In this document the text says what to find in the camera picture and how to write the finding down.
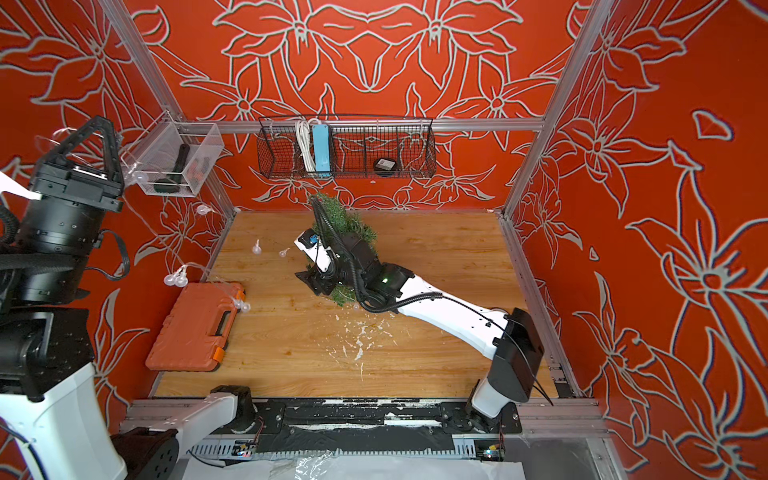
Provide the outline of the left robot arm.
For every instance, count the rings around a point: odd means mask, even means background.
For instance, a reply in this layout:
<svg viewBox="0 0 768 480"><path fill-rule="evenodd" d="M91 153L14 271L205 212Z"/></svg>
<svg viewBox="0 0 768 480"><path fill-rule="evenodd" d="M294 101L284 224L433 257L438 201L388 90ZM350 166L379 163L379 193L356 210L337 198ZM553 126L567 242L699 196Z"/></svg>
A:
<svg viewBox="0 0 768 480"><path fill-rule="evenodd" d="M224 386L169 419L111 434L95 389L88 313L74 303L107 212L122 208L113 123L89 119L36 163L27 200L1 212L1 427L36 479L167 479L181 455L221 428L254 421L250 390Z"/></svg>

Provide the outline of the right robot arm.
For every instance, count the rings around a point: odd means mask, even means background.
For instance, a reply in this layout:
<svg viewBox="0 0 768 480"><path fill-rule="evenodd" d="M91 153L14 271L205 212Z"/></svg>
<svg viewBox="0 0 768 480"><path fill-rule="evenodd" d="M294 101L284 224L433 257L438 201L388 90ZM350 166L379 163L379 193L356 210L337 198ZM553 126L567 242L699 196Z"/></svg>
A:
<svg viewBox="0 0 768 480"><path fill-rule="evenodd" d="M397 313L464 341L491 362L468 401L471 412L497 420L510 403L544 391L538 370L545 348L532 316L521 308L485 308L449 294L401 265L379 259L366 224L331 199L311 199L314 224L294 244L310 264L297 273L314 294L339 288L369 313Z"/></svg>

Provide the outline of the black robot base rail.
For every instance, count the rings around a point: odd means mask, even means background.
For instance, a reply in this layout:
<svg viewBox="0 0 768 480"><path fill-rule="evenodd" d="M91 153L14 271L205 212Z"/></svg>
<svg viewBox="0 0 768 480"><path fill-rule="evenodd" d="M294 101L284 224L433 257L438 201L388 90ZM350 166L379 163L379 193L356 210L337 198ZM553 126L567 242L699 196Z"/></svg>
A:
<svg viewBox="0 0 768 480"><path fill-rule="evenodd" d="M213 462L331 456L499 461L514 442L589 441L608 430L587 399L510 403L495 420L462 399L260 398L245 427L220 427L181 453Z"/></svg>

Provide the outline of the clear bulb string lights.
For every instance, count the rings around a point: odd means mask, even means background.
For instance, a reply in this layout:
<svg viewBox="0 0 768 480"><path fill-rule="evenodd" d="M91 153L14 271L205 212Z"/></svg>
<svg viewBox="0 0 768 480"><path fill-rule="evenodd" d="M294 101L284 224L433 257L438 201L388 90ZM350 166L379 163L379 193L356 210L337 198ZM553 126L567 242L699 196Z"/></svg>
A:
<svg viewBox="0 0 768 480"><path fill-rule="evenodd" d="M118 135L118 142L119 142L119 147L120 147L122 137L119 134L119 132L117 133L117 135ZM97 132L97 133L95 133L92 136L98 137L97 140L100 140L100 142L102 144L102 140L103 140L102 132ZM102 157L103 157L103 144L102 144L101 152L102 152ZM103 163L103 158L102 158L101 162L102 162L101 169L95 168L93 165L91 165L88 162L86 162L86 163L88 163L92 167L94 167L95 170L105 171L104 163ZM43 197L43 199L44 200L46 200L46 199L47 200L53 200L52 197ZM86 207L91 208L91 209L97 209L97 208L94 208L94 207L91 207L91 206L87 206L87 205L83 205L83 204L78 204L78 203L74 203L74 202L70 202L70 201L66 201L66 200L61 200L61 201L62 202L69 202L69 203L72 204L72 206L76 206L77 208L80 208L82 210L80 213L85 212L85 210L87 210ZM127 250L126 250L126 246L125 246L123 240L119 237L118 234L116 234L114 232L112 232L112 234L115 236L117 245L119 247L118 249L120 250L120 255L121 255L121 266L115 271L115 274L110 274L110 273L108 273L108 272L106 272L106 271L104 271L102 269L99 269L99 268L87 265L88 257L90 255L90 252L92 251L93 248L97 248L99 246L100 241L101 241L104 233L109 233L109 232L107 232L106 230L98 231L98 232L96 232L94 234L95 235L95 237L93 237L94 239L91 239L91 240L87 240L87 239L85 239L85 237L82 237L82 238L78 237L79 238L78 242L80 240L83 240L85 242L83 244L83 247L80 250L78 250L78 248L80 248L80 245L78 243L77 245L72 246L72 248L70 248L70 250L72 250L73 253L68 253L68 254L65 255L65 257L66 257L65 260L73 260L74 261L74 264L73 264L74 266L70 270L65 270L64 271L64 273L70 273L70 271L71 271L71 273L73 274L73 276L72 276L72 278L74 279L73 280L74 283L72 284L73 288L74 288L74 286L77 286L79 284L80 279L81 279L84 271L92 270L92 271L99 272L102 275L104 275L104 277L107 280L110 280L110 281L120 281L120 280L122 280L123 278L125 278L129 274L130 268L131 268L131 265L132 265L131 260L130 260L130 258L128 256L128 253L127 253ZM188 278L187 278L187 269L188 269L189 266L193 266L194 268L199 268L201 271L203 271L203 273L206 273L206 272L210 273L208 270L206 270L206 268L204 268L201 265L193 264L193 263L182 263L182 265L174 273L171 273L171 274L169 274L169 275L167 275L165 277L165 279L164 279L165 284L169 285L171 287L179 287L179 288L187 286L187 284L189 283L188 282Z"/></svg>

